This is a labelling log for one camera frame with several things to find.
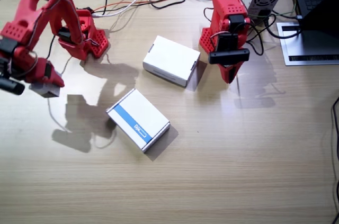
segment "wood grain surface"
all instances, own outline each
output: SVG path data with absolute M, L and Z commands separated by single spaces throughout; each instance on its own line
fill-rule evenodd
M 0 0 L 0 29 L 18 2 Z M 109 35 L 102 59 L 69 60 L 53 45 L 66 84 L 59 98 L 0 92 L 0 223 L 332 222 L 337 66 L 286 67 L 279 41 L 264 33 L 264 56 L 252 53 L 230 85 L 203 51 L 187 88 L 143 70 L 157 35 L 199 50 L 211 6 L 187 0 L 95 19 Z M 275 9 L 292 7 L 279 0 Z M 47 27 L 40 57 L 51 38 Z M 145 155 L 105 114 L 134 87 L 173 125 Z

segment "white cardboard box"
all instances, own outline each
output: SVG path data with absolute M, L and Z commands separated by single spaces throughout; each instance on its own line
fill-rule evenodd
M 186 87 L 199 58 L 200 52 L 157 36 L 143 66 L 155 75 Z
M 106 113 L 145 152 L 171 126 L 138 90 L 126 94 Z

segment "box label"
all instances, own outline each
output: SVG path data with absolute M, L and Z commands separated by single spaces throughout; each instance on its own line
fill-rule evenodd
M 125 120 L 125 122 L 131 126 L 132 129 L 145 141 L 149 143 L 152 137 L 144 130 L 129 113 L 121 105 L 117 105 L 114 110 Z

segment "white cable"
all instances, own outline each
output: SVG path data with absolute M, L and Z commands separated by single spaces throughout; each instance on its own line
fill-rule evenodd
M 96 17 L 107 17 L 107 16 L 116 16 L 116 15 L 119 15 L 120 13 L 126 11 L 130 6 L 132 6 L 134 3 L 136 3 L 137 0 L 134 0 L 132 3 L 130 3 L 129 5 L 127 5 L 127 7 L 125 7 L 123 10 L 119 11 L 119 12 L 116 12 L 114 14 L 109 14 L 109 15 L 98 15 L 98 14 L 92 14 L 92 17 L 93 18 L 96 18 Z

